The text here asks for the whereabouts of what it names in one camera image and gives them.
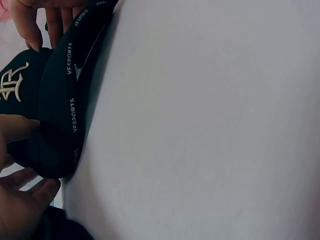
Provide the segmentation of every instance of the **black baseball cap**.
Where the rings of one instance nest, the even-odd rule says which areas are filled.
[[[88,58],[93,65],[93,46],[110,25],[117,1],[89,4],[55,50],[25,50],[0,72],[0,113],[40,120],[38,133],[8,144],[7,151],[44,178],[66,177],[78,165],[91,82],[90,75],[82,77],[81,69]]]

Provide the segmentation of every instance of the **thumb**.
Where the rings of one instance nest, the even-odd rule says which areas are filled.
[[[15,27],[30,46],[39,51],[43,44],[41,31],[36,23],[37,10],[26,6],[19,0],[10,0],[8,6]]]
[[[28,190],[41,213],[43,213],[57,195],[61,182],[57,179],[43,179]]]

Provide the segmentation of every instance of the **fingernail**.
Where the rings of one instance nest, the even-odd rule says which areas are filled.
[[[39,51],[40,51],[40,47],[39,47],[37,44],[34,44],[34,43],[32,43],[32,42],[29,42],[29,44],[30,44],[31,48],[32,48],[33,50],[35,50],[36,52],[39,52]]]

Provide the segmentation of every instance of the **hand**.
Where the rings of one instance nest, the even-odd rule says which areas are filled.
[[[18,115],[0,114],[0,170],[14,163],[7,144],[28,138],[39,122]],[[56,196],[60,181],[43,179],[28,191],[20,191],[37,176],[31,168],[0,177],[0,239],[27,239],[36,230],[40,218]]]
[[[45,8],[52,48],[55,48],[87,0],[9,0],[9,12],[28,48],[42,47],[41,31],[36,23],[37,9]]]

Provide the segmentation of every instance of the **finger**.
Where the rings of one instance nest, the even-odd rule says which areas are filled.
[[[65,33],[74,20],[72,8],[61,9],[61,16],[63,23],[63,33]]]
[[[61,183],[57,179],[47,179],[46,182],[32,194],[39,209],[43,212],[57,195]]]
[[[9,168],[15,163],[14,158],[10,154],[6,154],[5,156],[5,163],[3,165],[3,169]]]
[[[73,7],[72,8],[73,18],[75,18],[79,13],[81,13],[84,8],[85,8],[85,6]]]
[[[39,181],[36,185],[34,185],[33,187],[31,187],[28,191],[26,191],[28,194],[33,195],[34,193],[36,193],[37,191],[39,191],[39,189],[47,182],[49,181],[48,178],[44,178],[41,181]]]
[[[25,41],[25,45],[28,49],[32,49],[30,43],[27,41],[27,40],[24,40]]]
[[[31,6],[24,5],[19,0],[10,0],[8,9],[20,36],[24,38],[34,50],[39,51],[43,39],[36,23],[37,10]]]
[[[64,34],[61,10],[48,8],[45,10],[45,15],[51,47],[54,49]]]
[[[0,137],[4,138],[4,144],[29,138],[39,126],[39,121],[21,115],[0,114]]]
[[[7,189],[19,190],[38,176],[36,171],[27,167],[0,178],[1,185]]]

